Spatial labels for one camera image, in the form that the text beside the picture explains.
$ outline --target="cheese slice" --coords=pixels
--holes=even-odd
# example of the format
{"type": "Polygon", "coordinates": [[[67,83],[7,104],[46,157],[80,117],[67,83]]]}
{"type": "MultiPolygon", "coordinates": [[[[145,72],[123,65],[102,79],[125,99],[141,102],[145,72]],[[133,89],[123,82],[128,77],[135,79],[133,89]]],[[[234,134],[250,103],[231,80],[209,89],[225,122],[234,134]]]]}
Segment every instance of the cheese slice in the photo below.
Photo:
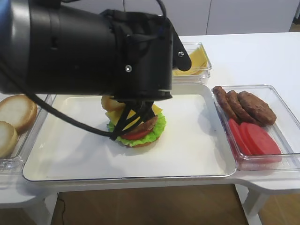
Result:
{"type": "Polygon", "coordinates": [[[189,55],[192,66],[188,71],[181,71],[179,69],[173,71],[174,76],[182,75],[197,75],[200,71],[207,67],[207,57],[203,47],[198,47],[189,55]]]}
{"type": "MultiPolygon", "coordinates": [[[[120,109],[120,110],[116,110],[116,111],[112,111],[112,112],[106,112],[106,116],[109,118],[109,120],[114,124],[116,125],[122,115],[122,112],[123,112],[124,109],[120,109]]],[[[154,112],[155,115],[158,115],[162,112],[162,109],[159,108],[158,106],[156,105],[153,105],[152,106],[152,110],[154,112]]],[[[130,117],[134,116],[135,115],[135,112],[133,110],[131,110],[129,112],[129,115],[127,116],[127,119],[129,119],[130,117]]],[[[139,120],[140,117],[138,117],[136,120],[134,120],[133,122],[129,123],[124,129],[127,129],[129,127],[131,127],[132,125],[134,125],[138,120],[139,120]]]]}

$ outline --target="lettuce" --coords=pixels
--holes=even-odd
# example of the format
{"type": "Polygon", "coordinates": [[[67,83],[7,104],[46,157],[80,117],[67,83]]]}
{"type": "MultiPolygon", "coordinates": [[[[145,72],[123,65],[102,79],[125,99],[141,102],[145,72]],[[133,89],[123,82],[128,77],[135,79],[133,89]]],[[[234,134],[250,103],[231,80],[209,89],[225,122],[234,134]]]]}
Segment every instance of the lettuce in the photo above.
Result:
{"type": "MultiPolygon", "coordinates": [[[[145,137],[139,139],[139,140],[127,140],[121,137],[117,137],[117,141],[122,142],[124,145],[129,145],[130,147],[133,147],[138,144],[145,144],[147,142],[153,142],[155,141],[159,136],[161,136],[162,132],[164,131],[166,126],[165,116],[162,113],[159,113],[157,115],[157,122],[153,128],[153,131],[149,134],[147,134],[145,137]]],[[[110,132],[114,130],[114,125],[112,122],[109,122],[107,124],[107,128],[110,132]]]]}

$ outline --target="white cabinet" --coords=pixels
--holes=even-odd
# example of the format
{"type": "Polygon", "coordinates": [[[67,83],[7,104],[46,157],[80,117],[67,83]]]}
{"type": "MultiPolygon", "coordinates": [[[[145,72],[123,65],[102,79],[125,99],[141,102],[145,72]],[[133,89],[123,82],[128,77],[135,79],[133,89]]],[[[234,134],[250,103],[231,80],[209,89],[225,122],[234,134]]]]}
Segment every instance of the white cabinet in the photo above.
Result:
{"type": "Polygon", "coordinates": [[[124,11],[123,0],[81,0],[65,3],[64,5],[97,14],[106,9],[117,9],[124,11]]]}
{"type": "MultiPolygon", "coordinates": [[[[210,0],[163,0],[167,17],[178,35],[205,35],[210,11],[210,0]]],[[[161,15],[155,0],[124,0],[126,11],[161,15]]]]}
{"type": "Polygon", "coordinates": [[[288,32],[299,0],[211,0],[207,34],[288,32]]]}

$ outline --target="burger patty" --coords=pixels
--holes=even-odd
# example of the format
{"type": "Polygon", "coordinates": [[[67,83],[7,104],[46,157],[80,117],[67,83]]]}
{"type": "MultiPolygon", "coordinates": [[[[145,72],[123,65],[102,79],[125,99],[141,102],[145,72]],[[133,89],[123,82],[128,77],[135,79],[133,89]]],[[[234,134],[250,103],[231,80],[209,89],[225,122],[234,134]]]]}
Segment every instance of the burger patty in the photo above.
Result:
{"type": "Polygon", "coordinates": [[[241,106],[257,121],[265,125],[273,125],[275,123],[277,118],[275,113],[259,97],[247,91],[242,91],[238,94],[238,100],[241,106]]]}
{"type": "Polygon", "coordinates": [[[228,103],[226,92],[224,91],[224,89],[221,86],[216,86],[213,88],[212,91],[217,98],[217,102],[219,103],[221,108],[224,110],[226,115],[229,118],[234,119],[237,123],[240,123],[240,119],[238,118],[238,116],[235,114],[235,112],[233,111],[233,109],[231,108],[231,106],[228,103]]]}
{"type": "Polygon", "coordinates": [[[246,112],[246,110],[243,109],[241,106],[239,100],[238,100],[238,93],[236,93],[234,90],[231,90],[227,93],[227,100],[229,105],[231,106],[232,110],[238,115],[238,117],[248,123],[254,123],[256,125],[262,126],[262,124],[254,119],[252,116],[249,115],[249,113],[246,112]]]}
{"type": "Polygon", "coordinates": [[[131,135],[131,134],[136,134],[136,133],[143,132],[146,130],[151,130],[154,128],[157,121],[158,121],[158,116],[155,116],[152,119],[140,124],[139,126],[134,128],[132,131],[128,132],[126,135],[131,135]]]}

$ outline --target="tomato slice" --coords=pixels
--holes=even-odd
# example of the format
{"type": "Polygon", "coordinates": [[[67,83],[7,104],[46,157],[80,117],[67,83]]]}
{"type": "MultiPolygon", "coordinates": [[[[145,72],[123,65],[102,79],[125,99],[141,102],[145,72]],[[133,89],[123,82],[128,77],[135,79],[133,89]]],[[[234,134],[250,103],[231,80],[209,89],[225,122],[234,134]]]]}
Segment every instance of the tomato slice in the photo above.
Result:
{"type": "Polygon", "coordinates": [[[244,155],[251,155],[250,150],[248,149],[247,145],[244,143],[240,131],[239,131],[239,125],[237,122],[235,122],[233,119],[229,119],[229,128],[234,136],[235,141],[237,142],[238,146],[240,147],[241,152],[244,155]]]}
{"type": "Polygon", "coordinates": [[[125,135],[122,135],[121,138],[124,138],[127,140],[138,140],[138,139],[145,137],[147,134],[151,133],[152,131],[153,131],[153,129],[144,130],[144,131],[133,133],[133,134],[125,134],[125,135]]]}
{"type": "Polygon", "coordinates": [[[273,155],[281,154],[276,142],[268,135],[268,133],[255,124],[247,124],[247,134],[251,145],[257,154],[273,155]]]}
{"type": "Polygon", "coordinates": [[[243,140],[243,142],[245,143],[245,145],[247,146],[250,155],[255,155],[257,154],[255,150],[253,150],[253,146],[251,145],[251,143],[249,142],[249,138],[247,135],[247,123],[243,122],[240,124],[239,126],[239,131],[240,131],[240,136],[243,140]]]}

